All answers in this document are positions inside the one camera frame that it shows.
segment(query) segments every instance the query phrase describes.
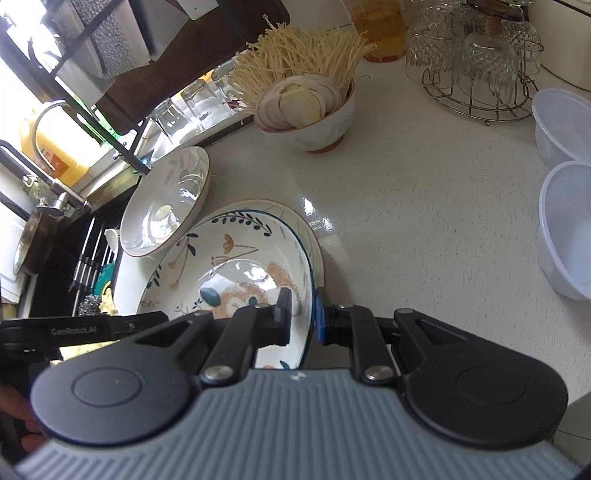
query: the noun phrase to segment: black circular cap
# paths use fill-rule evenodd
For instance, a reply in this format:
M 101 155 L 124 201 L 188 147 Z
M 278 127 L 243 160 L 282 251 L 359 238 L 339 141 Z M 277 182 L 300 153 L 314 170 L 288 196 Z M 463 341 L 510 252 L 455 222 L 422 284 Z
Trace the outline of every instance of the black circular cap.
M 47 368 L 31 389 L 44 430 L 66 442 L 125 445 L 173 424 L 193 384 L 166 348 L 116 343 Z
M 142 389 L 141 377 L 134 371 L 105 367 L 85 372 L 73 384 L 78 400 L 91 407 L 114 407 L 133 400 Z
M 470 401 L 504 405 L 523 395 L 525 382 L 508 368 L 474 367 L 460 374 L 457 389 Z
M 487 449 L 531 445 L 554 432 L 567 401 L 558 374 L 506 349 L 497 358 L 499 352 L 457 350 L 456 355 L 430 352 L 407 378 L 408 404 L 428 427 Z

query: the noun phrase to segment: bowl of onion slices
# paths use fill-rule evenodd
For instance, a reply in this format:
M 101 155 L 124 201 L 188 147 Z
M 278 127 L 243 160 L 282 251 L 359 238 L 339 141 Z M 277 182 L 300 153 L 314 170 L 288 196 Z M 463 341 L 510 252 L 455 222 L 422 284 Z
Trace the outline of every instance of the bowl of onion slices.
M 351 30 L 269 26 L 235 57 L 230 84 L 272 141 L 310 153 L 331 150 L 353 121 L 355 69 L 375 46 Z

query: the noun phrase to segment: yellow bottle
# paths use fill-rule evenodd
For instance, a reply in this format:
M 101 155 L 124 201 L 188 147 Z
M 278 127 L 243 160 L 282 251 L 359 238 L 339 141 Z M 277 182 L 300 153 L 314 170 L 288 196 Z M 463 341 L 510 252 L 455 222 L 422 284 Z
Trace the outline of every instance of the yellow bottle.
M 100 146 L 61 108 L 53 108 L 41 118 L 37 127 L 39 150 L 55 168 L 50 172 L 33 153 L 31 138 L 31 127 L 46 105 L 31 109 L 31 115 L 23 119 L 19 128 L 21 150 L 46 172 L 72 187 L 97 162 Z

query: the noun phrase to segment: speckled countertop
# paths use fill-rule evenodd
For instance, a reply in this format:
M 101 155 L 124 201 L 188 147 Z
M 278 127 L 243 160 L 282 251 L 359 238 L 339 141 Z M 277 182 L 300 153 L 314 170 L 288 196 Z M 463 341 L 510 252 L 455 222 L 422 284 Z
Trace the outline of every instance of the speckled countertop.
M 564 378 L 570 401 L 591 390 L 591 305 L 554 292 L 538 266 L 538 195 L 548 173 L 534 120 L 493 124 L 439 106 L 404 63 L 363 63 L 358 109 L 322 155 L 276 149 L 254 126 L 208 147 L 203 213 L 264 197 L 301 213 L 320 240 L 336 303 L 376 315 L 413 307 L 532 355 Z M 567 86 L 543 71 L 539 87 Z M 115 302 L 135 313 L 156 261 L 124 258 Z M 344 352 L 311 349 L 316 363 Z

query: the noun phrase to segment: gray ribbed cover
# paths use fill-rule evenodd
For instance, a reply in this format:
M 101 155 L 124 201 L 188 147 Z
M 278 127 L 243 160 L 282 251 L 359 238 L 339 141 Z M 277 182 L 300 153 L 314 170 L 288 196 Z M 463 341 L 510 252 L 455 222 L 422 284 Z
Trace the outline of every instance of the gray ribbed cover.
M 442 440 L 393 390 L 347 370 L 253 370 L 205 391 L 156 438 L 119 449 L 51 441 L 17 469 L 30 480 L 550 480 L 578 471 L 545 442 L 484 452 Z

